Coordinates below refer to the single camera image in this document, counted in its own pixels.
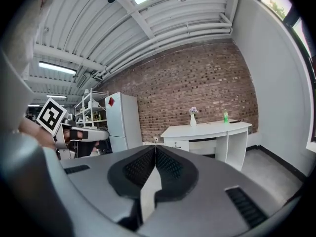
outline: vase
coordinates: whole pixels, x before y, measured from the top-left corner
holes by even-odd
[[[194,114],[191,114],[191,121],[190,121],[190,125],[191,126],[196,126],[197,125],[197,121],[194,117]]]

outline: flower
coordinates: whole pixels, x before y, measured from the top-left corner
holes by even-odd
[[[191,109],[189,109],[190,114],[195,114],[198,113],[198,110],[196,107],[191,107]]]

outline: white desk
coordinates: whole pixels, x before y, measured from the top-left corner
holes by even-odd
[[[178,125],[170,126],[161,137],[166,146],[185,151],[189,151],[189,140],[216,138],[215,158],[241,171],[250,126],[245,122],[230,124],[224,121]]]

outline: tree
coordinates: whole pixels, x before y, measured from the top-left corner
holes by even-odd
[[[283,7],[279,8],[277,3],[273,0],[270,0],[269,6],[281,19],[285,18],[285,12]]]

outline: red sticker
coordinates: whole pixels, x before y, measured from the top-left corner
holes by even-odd
[[[112,97],[110,97],[109,99],[109,105],[112,107],[114,104],[114,99]]]

